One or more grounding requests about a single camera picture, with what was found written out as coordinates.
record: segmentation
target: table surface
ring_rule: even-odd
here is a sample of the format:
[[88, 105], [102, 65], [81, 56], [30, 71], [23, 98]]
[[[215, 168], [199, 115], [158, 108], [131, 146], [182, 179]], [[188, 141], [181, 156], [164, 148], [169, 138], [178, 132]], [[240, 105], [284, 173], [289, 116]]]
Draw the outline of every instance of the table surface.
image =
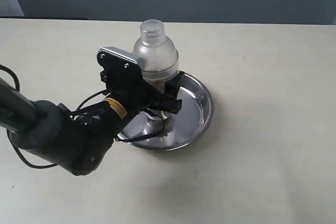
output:
[[[98, 48], [131, 51], [139, 24], [1, 19], [1, 64], [29, 99], [74, 109], [104, 87]], [[26, 167], [1, 130], [0, 222], [335, 223], [336, 26], [166, 31], [180, 69], [214, 98], [208, 131], [172, 152], [114, 143], [95, 172], [76, 177]]]

